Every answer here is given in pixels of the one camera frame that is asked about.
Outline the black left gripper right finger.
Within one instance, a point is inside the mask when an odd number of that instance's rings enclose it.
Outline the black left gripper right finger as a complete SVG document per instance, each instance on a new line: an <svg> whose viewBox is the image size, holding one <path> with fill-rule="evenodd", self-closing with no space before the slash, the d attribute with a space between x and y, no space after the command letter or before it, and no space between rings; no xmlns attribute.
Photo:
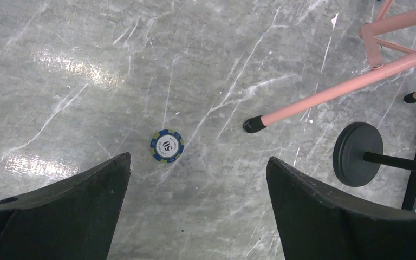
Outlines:
<svg viewBox="0 0 416 260"><path fill-rule="evenodd" d="M416 213L367 201L277 157L266 180L286 259L416 259Z"/></svg>

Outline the pink music stand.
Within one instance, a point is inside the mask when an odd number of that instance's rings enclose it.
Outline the pink music stand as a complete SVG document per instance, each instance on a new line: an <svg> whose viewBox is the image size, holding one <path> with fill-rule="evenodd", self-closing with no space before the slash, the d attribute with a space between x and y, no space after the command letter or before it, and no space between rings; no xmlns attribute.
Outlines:
<svg viewBox="0 0 416 260"><path fill-rule="evenodd" d="M379 35L416 25L416 9L395 16L386 17L387 11L390 9L392 3L392 1L384 1L375 20L372 23L366 23L360 27L359 36L364 42L370 66L368 72L292 103L272 113L247 119L243 123L243 129L247 133L257 133L270 124L416 67L416 50L379 38ZM404 56L386 63L381 55L380 47L397 50L403 53Z"/></svg>

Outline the black microphone stand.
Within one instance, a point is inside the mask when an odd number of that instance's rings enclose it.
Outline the black microphone stand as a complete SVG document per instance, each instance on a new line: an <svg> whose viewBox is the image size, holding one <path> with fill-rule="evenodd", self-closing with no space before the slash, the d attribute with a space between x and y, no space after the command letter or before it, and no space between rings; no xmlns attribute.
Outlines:
<svg viewBox="0 0 416 260"><path fill-rule="evenodd" d="M346 186L361 187L370 183L381 165L416 172L416 160L384 155L380 132L366 122L348 125L338 136L333 151L333 169Z"/></svg>

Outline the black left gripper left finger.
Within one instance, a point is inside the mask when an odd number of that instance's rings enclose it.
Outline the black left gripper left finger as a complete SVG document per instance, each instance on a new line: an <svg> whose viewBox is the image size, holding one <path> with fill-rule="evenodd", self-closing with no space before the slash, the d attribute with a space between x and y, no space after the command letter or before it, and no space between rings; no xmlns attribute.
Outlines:
<svg viewBox="0 0 416 260"><path fill-rule="evenodd" d="M131 176L131 155L0 200L0 259L106 259Z"/></svg>

